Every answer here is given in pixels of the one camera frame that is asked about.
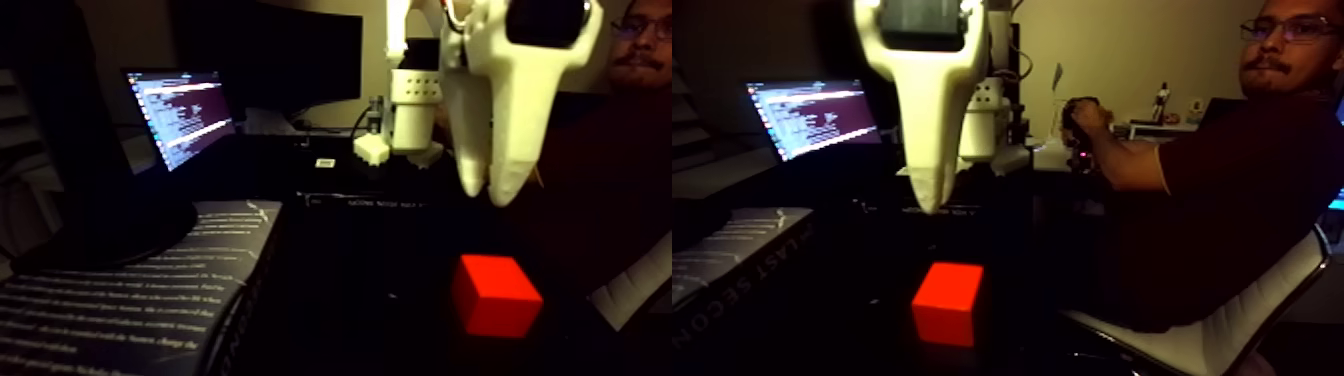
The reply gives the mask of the person's right hand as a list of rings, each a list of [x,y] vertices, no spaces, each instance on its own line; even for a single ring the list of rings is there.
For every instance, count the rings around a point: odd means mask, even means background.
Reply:
[[[1089,142],[1090,133],[1103,130],[1110,121],[1111,113],[1095,97],[1071,98],[1060,113],[1063,133],[1078,144]]]

